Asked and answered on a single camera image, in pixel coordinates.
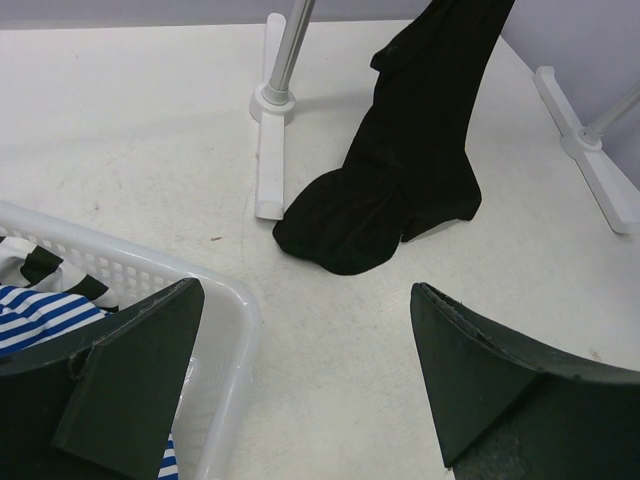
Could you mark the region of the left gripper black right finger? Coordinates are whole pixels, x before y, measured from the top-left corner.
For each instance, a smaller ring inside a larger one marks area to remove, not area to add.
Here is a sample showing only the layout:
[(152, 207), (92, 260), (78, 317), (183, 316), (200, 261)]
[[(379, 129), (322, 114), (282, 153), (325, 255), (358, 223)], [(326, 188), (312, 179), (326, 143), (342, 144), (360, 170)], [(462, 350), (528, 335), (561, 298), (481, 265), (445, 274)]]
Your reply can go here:
[(635, 479), (639, 375), (566, 353), (426, 283), (411, 322), (444, 465), (458, 479)]

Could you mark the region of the black white striped tank top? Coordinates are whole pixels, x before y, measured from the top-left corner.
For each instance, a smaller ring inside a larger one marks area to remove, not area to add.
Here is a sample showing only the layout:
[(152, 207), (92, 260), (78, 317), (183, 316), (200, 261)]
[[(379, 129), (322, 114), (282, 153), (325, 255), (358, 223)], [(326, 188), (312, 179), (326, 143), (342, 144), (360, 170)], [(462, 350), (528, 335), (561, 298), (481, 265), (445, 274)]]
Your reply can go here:
[(1, 284), (81, 295), (107, 312), (119, 310), (114, 290), (69, 260), (18, 237), (1, 237)]

